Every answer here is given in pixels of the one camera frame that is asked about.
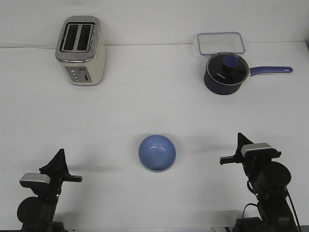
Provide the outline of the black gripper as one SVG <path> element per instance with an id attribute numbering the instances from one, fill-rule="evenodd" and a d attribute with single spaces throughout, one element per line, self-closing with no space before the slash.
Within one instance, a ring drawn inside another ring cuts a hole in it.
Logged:
<path id="1" fill-rule="evenodd" d="M 61 187 L 63 182 L 82 182 L 82 177 L 78 175 L 71 175 L 68 170 L 65 150 L 59 149 L 52 160 L 40 169 L 41 174 L 46 174 L 50 177 L 50 184 L 52 186 Z"/>
<path id="2" fill-rule="evenodd" d="M 229 163 L 252 163 L 256 165 L 258 163 L 266 163 L 272 159 L 279 158 L 281 156 L 280 151 L 249 151 L 245 153 L 245 145 L 251 145 L 253 142 L 249 140 L 244 134 L 238 132 L 237 149 L 233 156 L 220 157 L 220 164 Z"/>

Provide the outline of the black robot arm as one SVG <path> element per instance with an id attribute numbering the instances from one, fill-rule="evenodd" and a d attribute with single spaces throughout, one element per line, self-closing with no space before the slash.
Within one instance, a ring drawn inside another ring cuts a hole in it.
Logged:
<path id="1" fill-rule="evenodd" d="M 54 221 L 56 206 L 64 182 L 82 182 L 82 177 L 71 175 L 66 163 L 65 150 L 60 149 L 39 173 L 25 173 L 19 183 L 35 194 L 24 199 L 17 217 L 22 232 L 64 232 L 63 222 Z"/>
<path id="2" fill-rule="evenodd" d="M 233 156 L 221 157 L 220 164 L 240 163 L 248 178 L 247 188 L 257 198 L 257 217 L 236 220 L 234 232 L 299 232 L 301 227 L 287 185 L 292 176 L 275 159 L 281 152 L 267 143 L 253 143 L 241 132 Z"/>

